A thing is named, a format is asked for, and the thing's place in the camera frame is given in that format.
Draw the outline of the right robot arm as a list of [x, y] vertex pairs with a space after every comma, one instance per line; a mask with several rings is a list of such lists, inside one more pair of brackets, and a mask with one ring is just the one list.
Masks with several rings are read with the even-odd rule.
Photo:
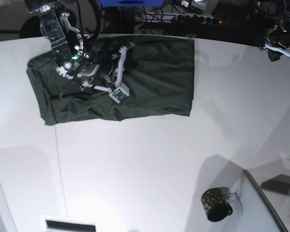
[[97, 38], [97, 29], [87, 38], [82, 30], [70, 23], [70, 13], [60, 0], [27, 0], [30, 13], [39, 12], [40, 31], [51, 44], [55, 69], [59, 76], [76, 81], [81, 91], [91, 88], [109, 94], [120, 103], [130, 95], [123, 82], [124, 63], [127, 51], [133, 42], [121, 46], [112, 53], [93, 51], [89, 42]]

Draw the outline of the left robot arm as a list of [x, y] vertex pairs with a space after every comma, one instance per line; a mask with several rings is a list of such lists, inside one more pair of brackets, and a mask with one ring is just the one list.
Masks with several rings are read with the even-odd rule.
[[264, 28], [261, 49], [267, 50], [270, 61], [282, 55], [290, 59], [290, 0], [258, 0], [256, 15]]

